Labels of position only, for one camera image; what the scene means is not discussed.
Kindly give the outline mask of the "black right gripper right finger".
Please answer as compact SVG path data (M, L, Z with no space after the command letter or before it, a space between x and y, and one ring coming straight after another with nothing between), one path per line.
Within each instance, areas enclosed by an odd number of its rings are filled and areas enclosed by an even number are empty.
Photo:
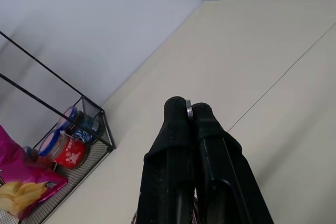
M192 106L202 165L198 185L202 224L274 224L241 145L206 103Z

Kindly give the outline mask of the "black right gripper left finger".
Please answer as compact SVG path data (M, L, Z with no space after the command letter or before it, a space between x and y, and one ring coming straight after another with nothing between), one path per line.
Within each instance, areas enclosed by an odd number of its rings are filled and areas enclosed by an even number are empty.
M137 224L192 224L194 165L186 100L164 105L161 129L144 156Z

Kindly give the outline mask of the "small silver coin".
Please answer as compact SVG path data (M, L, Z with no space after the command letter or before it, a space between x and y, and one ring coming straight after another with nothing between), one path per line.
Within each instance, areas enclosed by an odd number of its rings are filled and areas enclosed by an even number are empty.
M187 110L187 116L188 120L192 122L194 120L194 113L193 108L190 100L186 100L186 110Z

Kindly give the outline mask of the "jar with blue label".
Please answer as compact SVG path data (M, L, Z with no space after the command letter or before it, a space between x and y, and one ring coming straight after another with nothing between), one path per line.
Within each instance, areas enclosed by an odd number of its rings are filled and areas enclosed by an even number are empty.
M85 114L75 106L69 107L64 112L64 116L72 120L72 122L61 117L56 124L56 129L74 138L78 138L85 144L90 144L95 141L96 138L92 133L100 136L102 132L102 125L98 119Z

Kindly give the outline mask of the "jar with red label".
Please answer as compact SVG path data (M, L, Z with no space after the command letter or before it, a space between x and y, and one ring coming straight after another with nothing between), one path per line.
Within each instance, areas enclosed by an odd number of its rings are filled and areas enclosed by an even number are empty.
M77 138L53 130L42 141L38 155L62 167L75 169L86 159L88 149L88 146Z

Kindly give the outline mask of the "small jar with blue lid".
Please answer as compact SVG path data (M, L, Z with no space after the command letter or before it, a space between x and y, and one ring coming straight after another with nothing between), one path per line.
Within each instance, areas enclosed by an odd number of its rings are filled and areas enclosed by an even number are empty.
M52 161L49 156L40 156L38 154L38 150L30 146L24 146L23 150L26 152L26 154L30 157L30 159L34 162L34 164L38 168L51 170L53 172L56 171L57 164L54 161Z

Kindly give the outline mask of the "pink potato chips bag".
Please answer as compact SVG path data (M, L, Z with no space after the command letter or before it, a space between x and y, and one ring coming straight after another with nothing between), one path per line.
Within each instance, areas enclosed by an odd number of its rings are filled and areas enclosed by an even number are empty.
M51 168L34 162L0 125L0 210L23 220L67 182Z

